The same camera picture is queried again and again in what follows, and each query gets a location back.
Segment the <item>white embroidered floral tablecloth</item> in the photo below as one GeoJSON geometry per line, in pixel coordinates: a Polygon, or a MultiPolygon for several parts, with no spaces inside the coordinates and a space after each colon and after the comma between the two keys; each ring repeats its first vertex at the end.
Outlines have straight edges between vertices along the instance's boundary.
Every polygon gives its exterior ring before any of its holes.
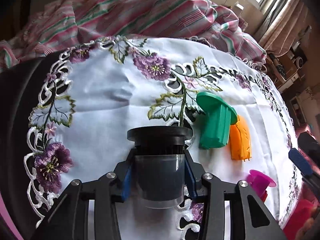
{"type": "Polygon", "coordinates": [[[24,158],[39,217],[32,239],[286,238],[301,184],[288,158],[295,129],[280,91],[251,63],[189,40],[103,37],[59,53],[39,80],[24,158]],[[246,120],[251,159],[233,160],[229,141],[200,148],[200,92],[221,97],[246,120]],[[184,182],[180,205],[143,205],[127,132],[145,126],[192,130],[184,153],[197,198],[184,182]],[[246,181],[250,170],[277,184],[265,202],[246,181]]]}

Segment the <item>orange plastic piece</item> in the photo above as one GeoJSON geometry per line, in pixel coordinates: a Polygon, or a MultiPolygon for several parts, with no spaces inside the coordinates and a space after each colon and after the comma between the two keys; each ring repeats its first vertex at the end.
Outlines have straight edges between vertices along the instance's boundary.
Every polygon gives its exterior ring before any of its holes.
{"type": "Polygon", "coordinates": [[[246,120],[238,115],[237,122],[230,127],[229,142],[233,160],[249,160],[252,157],[251,136],[246,120]]]}

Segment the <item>black lidded clear jar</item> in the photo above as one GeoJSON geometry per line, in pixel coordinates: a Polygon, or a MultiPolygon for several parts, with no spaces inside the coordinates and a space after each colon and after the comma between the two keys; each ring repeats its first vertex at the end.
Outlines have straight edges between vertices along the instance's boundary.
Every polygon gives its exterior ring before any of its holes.
{"type": "Polygon", "coordinates": [[[134,142],[133,170],[136,189],[144,206],[169,209],[184,197],[185,142],[191,129],[179,126],[145,126],[127,132],[134,142]]]}

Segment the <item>striped pink green cloth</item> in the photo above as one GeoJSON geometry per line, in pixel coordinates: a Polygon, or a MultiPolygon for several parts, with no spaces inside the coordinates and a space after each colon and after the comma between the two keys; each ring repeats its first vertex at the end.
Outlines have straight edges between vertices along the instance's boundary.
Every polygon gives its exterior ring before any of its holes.
{"type": "Polygon", "coordinates": [[[1,70],[103,36],[198,38],[260,66],[266,51],[244,33],[236,14],[210,0],[57,0],[1,41],[1,70]]]}

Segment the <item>magenta flanged plastic piece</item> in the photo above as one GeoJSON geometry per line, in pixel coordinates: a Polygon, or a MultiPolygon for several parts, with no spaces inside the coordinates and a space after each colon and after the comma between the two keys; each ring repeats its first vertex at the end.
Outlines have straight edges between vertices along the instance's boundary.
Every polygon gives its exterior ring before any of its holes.
{"type": "Polygon", "coordinates": [[[277,186],[272,178],[257,170],[250,170],[246,177],[246,181],[251,185],[263,202],[265,202],[268,196],[266,189],[268,187],[274,188],[277,186]]]}

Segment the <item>green flanged plastic spool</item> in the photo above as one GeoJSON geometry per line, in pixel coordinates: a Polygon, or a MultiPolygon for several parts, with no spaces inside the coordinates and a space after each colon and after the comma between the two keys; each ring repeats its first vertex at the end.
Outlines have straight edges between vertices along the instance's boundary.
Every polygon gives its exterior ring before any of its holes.
{"type": "Polygon", "coordinates": [[[197,94],[196,102],[205,113],[200,148],[222,148],[228,144],[230,126],[236,124],[237,113],[221,97],[209,92],[197,94]]]}

